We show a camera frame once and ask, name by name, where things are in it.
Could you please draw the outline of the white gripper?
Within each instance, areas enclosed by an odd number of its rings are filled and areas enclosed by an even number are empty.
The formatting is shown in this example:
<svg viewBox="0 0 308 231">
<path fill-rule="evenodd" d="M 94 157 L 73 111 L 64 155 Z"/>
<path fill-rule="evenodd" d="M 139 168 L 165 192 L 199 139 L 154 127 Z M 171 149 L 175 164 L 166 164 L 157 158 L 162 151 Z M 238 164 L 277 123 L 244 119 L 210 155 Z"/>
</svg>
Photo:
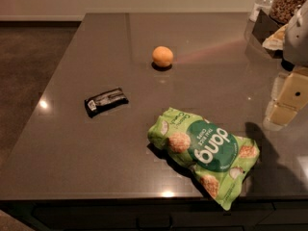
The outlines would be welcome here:
<svg viewBox="0 0 308 231">
<path fill-rule="evenodd" d="M 265 112 L 263 126 L 270 131 L 286 127 L 308 103 L 308 68 L 296 66 L 286 77 L 277 102 L 270 101 Z"/>
</svg>

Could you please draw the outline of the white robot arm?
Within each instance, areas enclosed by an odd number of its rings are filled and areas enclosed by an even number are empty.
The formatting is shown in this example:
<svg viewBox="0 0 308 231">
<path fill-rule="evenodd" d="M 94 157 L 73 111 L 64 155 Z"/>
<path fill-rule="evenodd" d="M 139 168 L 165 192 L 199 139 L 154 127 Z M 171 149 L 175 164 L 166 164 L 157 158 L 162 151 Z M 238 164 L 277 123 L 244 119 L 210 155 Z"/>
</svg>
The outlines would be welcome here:
<svg viewBox="0 0 308 231">
<path fill-rule="evenodd" d="M 279 131 L 308 104 L 308 1 L 262 46 L 281 50 L 283 59 L 295 66 L 289 74 L 279 73 L 276 77 L 265 114 L 265 128 Z"/>
</svg>

